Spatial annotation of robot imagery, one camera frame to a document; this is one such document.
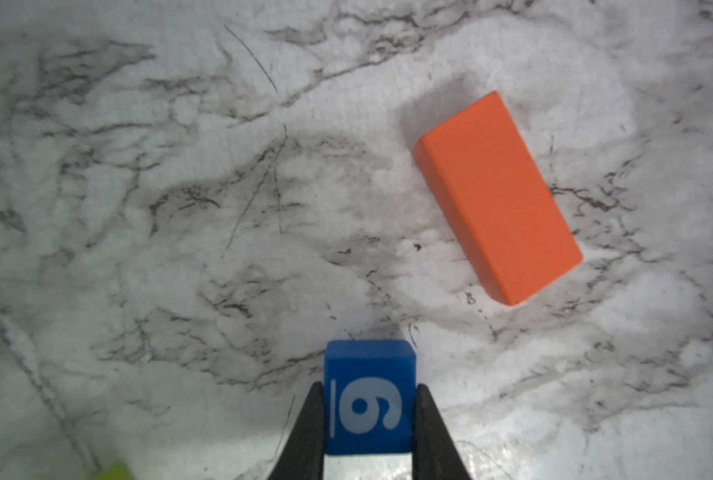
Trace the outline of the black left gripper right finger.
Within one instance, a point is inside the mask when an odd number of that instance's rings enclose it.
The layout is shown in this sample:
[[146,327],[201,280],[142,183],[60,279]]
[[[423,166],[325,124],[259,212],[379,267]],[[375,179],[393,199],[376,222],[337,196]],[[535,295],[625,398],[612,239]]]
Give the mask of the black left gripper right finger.
[[470,480],[429,388],[419,384],[412,433],[413,480]]

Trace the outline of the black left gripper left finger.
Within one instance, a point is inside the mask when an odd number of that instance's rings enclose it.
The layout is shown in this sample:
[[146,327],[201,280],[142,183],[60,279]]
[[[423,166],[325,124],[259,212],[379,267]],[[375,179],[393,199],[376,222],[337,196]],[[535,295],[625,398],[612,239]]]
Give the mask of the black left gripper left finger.
[[322,382],[314,382],[268,480],[322,480],[324,453],[326,453],[324,386]]

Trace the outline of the blue number six cube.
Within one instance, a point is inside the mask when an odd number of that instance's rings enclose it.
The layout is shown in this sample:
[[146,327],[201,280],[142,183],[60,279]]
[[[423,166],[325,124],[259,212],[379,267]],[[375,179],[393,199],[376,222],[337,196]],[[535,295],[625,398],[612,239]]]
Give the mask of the blue number six cube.
[[404,340],[334,340],[324,354],[326,453],[412,448],[416,354]]

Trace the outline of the lime green wood cube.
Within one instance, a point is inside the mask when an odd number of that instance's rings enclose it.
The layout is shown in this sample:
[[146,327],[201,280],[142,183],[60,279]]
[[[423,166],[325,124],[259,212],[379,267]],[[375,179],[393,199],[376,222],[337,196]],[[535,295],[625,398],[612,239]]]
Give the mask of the lime green wood cube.
[[92,480],[134,480],[134,476],[124,462],[118,461],[102,470]]

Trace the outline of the orange wood block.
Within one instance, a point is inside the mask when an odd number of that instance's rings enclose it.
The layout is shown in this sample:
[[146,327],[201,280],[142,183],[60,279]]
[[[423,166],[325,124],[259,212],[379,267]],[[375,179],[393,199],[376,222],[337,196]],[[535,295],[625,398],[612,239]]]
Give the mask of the orange wood block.
[[582,262],[498,93],[424,134],[412,155],[493,300],[518,305]]

